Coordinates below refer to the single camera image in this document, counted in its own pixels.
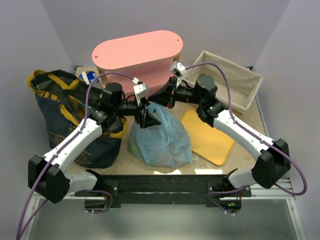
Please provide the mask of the blue plastic bag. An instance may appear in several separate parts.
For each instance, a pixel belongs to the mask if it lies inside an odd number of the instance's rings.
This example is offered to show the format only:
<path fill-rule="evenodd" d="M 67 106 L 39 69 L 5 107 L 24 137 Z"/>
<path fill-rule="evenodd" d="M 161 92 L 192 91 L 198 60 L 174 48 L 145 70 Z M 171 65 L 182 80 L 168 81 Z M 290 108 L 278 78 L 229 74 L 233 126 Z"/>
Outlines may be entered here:
<path fill-rule="evenodd" d="M 152 103 L 149 107 L 161 122 L 147 128 L 133 123 L 128 149 L 149 166 L 179 168 L 192 163 L 191 139 L 181 121 L 165 107 Z"/>

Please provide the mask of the dark denim tote bag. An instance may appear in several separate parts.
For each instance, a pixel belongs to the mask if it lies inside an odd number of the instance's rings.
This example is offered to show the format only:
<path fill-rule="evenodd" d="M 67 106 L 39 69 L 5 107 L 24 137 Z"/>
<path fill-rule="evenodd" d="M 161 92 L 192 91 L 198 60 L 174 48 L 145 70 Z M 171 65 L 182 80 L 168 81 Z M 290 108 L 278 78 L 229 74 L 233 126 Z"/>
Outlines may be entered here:
<path fill-rule="evenodd" d="M 50 148 L 57 147 L 85 117 L 88 85 L 64 70 L 35 70 L 27 79 L 42 112 Z M 95 139 L 75 159 L 75 163 L 90 169 L 112 166 L 119 155 L 121 138 L 127 131 L 125 117 L 117 117 L 115 124 Z"/>

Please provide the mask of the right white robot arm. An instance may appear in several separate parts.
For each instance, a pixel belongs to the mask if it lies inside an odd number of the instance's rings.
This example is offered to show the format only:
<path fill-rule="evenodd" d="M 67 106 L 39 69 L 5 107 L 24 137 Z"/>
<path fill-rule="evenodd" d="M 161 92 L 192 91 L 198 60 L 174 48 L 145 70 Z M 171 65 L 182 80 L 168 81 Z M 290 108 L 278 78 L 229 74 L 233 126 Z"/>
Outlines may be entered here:
<path fill-rule="evenodd" d="M 177 77 L 170 77 L 148 100 L 168 109 L 173 108 L 176 102 L 196 104 L 196 113 L 202 122 L 227 134 L 255 159 L 253 168 L 236 169 L 229 173 L 226 185 L 240 189 L 259 184 L 270 189 L 291 169 L 291 163 L 280 153 L 289 153 L 287 142 L 283 139 L 275 141 L 239 118 L 231 117 L 228 108 L 216 97 L 218 87 L 211 75 L 201 74 L 194 86 L 187 83 L 177 85 L 177 81 Z"/>

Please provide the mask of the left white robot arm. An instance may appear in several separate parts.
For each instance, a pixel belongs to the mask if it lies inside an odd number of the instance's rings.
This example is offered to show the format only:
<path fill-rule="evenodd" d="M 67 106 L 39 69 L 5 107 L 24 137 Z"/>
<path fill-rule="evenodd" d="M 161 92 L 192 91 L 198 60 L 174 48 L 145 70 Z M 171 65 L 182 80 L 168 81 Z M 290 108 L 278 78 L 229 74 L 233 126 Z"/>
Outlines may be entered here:
<path fill-rule="evenodd" d="M 28 162 L 31 191 L 56 204 L 69 193 L 93 190 L 98 181 L 97 174 L 88 171 L 66 174 L 71 163 L 87 146 L 104 132 L 115 133 L 115 123 L 124 116 L 133 116 L 141 128 L 160 125 L 160 121 L 148 111 L 148 86 L 139 81 L 133 90 L 135 100 L 126 101 L 122 98 L 119 83 L 107 84 L 96 106 L 85 112 L 84 119 L 72 133 L 44 156 L 34 155 Z"/>

